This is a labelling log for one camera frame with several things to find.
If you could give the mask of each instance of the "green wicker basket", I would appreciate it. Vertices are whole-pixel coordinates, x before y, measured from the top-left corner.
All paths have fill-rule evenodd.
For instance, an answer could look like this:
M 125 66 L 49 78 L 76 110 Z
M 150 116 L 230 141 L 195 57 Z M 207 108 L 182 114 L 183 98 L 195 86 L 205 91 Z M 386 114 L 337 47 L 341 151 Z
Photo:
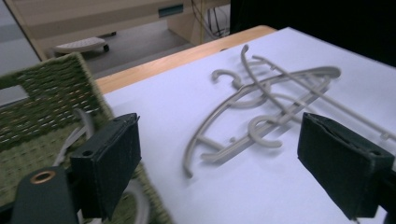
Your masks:
M 0 206 L 14 200 L 25 175 L 53 164 L 64 140 L 79 125 L 75 108 L 91 112 L 95 130 L 113 119 L 79 53 L 0 77 L 0 90 L 12 86 L 22 86 L 29 97 L 0 108 Z M 77 141 L 70 151 L 83 141 Z M 140 181 L 150 201 L 149 223 L 172 223 L 142 162 L 132 178 Z M 125 194 L 111 223 L 133 223 L 134 215 L 134 198 Z

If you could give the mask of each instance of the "white tabletop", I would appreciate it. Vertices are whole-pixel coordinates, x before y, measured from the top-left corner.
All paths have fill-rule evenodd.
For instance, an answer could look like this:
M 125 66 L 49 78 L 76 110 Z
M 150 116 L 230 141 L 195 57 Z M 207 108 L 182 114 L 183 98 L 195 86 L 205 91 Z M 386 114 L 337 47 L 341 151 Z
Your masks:
M 248 43 L 247 56 L 261 55 L 289 72 L 336 66 L 342 74 L 325 93 L 340 104 L 382 127 L 396 132 L 396 70 L 287 28 Z M 297 159 L 300 125 L 291 122 L 285 132 L 267 136 L 283 142 L 280 148 L 252 145 L 223 164 L 202 161 L 211 152 L 196 148 L 188 179 L 182 170 L 185 148 L 199 125 L 228 96 L 235 93 L 229 77 L 211 79 L 216 69 L 242 72 L 243 46 L 137 82 L 105 95 L 116 116 L 137 113 L 148 177 L 176 223 L 350 223 L 315 178 Z M 251 82 L 248 75 L 244 83 Z M 288 91 L 279 87 L 275 91 Z M 343 114 L 322 100 L 312 105 L 320 115 L 335 119 L 384 149 L 396 143 Z M 207 134 L 227 141 L 247 132 L 259 107 L 235 110 L 214 123 Z M 382 223 L 385 211 L 361 223 Z

